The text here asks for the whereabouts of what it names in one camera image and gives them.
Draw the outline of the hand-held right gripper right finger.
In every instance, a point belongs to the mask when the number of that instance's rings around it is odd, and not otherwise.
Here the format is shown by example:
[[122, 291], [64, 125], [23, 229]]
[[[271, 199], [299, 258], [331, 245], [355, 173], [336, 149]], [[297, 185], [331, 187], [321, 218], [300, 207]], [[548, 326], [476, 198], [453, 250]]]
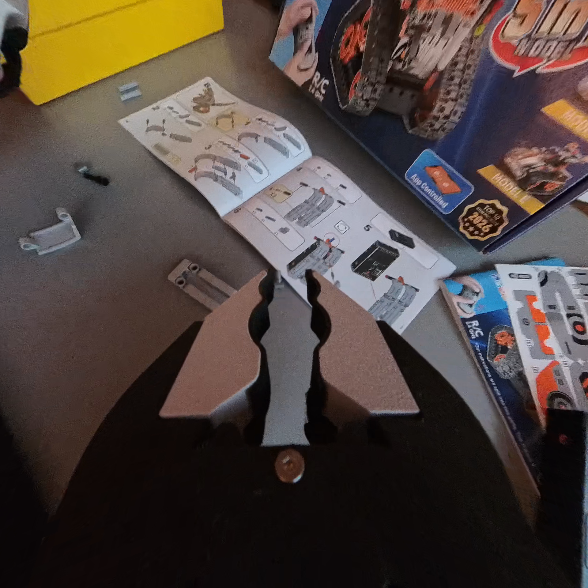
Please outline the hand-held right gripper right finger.
[[313, 350], [305, 437], [336, 440], [349, 424], [375, 417], [414, 417], [417, 401], [376, 319], [315, 270], [305, 273]]

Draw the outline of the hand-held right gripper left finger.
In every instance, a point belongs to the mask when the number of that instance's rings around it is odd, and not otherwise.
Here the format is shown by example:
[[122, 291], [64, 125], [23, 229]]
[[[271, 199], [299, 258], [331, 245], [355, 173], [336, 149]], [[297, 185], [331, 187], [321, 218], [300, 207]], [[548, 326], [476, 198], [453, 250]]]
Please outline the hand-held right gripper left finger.
[[200, 324], [159, 416], [205, 420], [213, 428], [232, 424], [246, 443], [261, 445], [271, 394], [262, 339], [270, 327], [273, 272], [224, 293]]

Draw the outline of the long grey brick panel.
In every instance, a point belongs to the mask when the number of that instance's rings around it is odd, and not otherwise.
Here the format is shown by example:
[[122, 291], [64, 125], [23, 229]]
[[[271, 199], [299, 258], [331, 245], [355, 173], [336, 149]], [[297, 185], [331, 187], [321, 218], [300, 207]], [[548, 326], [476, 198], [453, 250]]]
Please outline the long grey brick panel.
[[236, 289], [188, 259], [181, 260], [167, 279], [210, 312], [237, 293]]

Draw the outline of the curved grey brick panel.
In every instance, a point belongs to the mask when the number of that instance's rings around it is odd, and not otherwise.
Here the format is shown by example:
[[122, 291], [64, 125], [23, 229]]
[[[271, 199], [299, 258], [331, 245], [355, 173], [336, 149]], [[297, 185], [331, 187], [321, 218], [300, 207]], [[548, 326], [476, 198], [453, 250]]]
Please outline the curved grey brick panel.
[[55, 224], [18, 239], [23, 251], [36, 252], [38, 255], [51, 254], [81, 240], [82, 236], [70, 213], [65, 208], [56, 208], [55, 213]]

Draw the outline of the black pin with grey connector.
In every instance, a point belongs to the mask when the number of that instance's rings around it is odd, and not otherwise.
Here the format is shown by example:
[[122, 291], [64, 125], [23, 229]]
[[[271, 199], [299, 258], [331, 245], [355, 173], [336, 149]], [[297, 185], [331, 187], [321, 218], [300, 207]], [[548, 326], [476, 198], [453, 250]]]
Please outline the black pin with grey connector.
[[92, 181], [102, 187], [107, 187], [110, 184], [110, 179], [104, 175], [96, 173], [92, 164], [87, 161], [77, 161], [73, 164], [75, 171], [84, 179]]

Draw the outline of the large yellow bin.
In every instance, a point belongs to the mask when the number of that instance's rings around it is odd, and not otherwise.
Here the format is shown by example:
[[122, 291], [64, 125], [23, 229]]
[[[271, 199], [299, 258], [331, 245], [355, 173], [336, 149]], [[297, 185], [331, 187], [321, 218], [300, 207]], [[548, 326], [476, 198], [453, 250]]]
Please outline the large yellow bin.
[[21, 91], [42, 105], [223, 28], [222, 1], [29, 1]]

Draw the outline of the blue leaflet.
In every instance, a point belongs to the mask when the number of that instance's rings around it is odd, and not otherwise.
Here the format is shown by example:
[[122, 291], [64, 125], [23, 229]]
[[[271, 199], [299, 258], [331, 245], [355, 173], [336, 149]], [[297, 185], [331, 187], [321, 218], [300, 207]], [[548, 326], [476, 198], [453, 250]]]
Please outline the blue leaflet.
[[561, 463], [541, 469], [543, 430], [527, 383], [499, 276], [489, 270], [443, 281], [443, 295], [497, 409], [518, 445], [535, 485], [546, 481], [553, 490], [571, 484]]

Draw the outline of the sticker sheet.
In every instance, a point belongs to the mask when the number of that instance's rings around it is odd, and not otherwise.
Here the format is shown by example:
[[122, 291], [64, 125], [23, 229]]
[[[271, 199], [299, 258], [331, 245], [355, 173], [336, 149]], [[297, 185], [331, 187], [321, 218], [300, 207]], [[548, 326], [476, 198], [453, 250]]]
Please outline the sticker sheet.
[[542, 427], [550, 409], [587, 412], [587, 268], [496, 271]]

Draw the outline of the open instruction booklet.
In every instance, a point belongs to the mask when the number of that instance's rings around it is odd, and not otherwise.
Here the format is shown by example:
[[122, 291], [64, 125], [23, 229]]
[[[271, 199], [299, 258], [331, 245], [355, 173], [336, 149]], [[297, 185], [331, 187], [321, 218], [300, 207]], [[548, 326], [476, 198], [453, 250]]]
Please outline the open instruction booklet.
[[313, 271], [401, 334], [455, 264], [377, 205], [300, 131], [211, 77], [119, 120], [297, 293]]

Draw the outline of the black control box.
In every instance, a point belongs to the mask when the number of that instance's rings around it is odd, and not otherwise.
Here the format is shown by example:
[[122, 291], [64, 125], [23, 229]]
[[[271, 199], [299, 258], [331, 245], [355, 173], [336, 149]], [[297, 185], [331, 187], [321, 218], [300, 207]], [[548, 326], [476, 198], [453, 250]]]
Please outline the black control box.
[[536, 530], [573, 587], [587, 587], [587, 412], [548, 409]]

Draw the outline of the blue robot kit box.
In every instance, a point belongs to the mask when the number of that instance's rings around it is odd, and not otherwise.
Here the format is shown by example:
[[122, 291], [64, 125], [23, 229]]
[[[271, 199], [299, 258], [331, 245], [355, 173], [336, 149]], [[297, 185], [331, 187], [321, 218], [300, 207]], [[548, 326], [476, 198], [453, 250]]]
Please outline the blue robot kit box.
[[587, 194], [587, 1], [282, 1], [270, 60], [461, 239]]

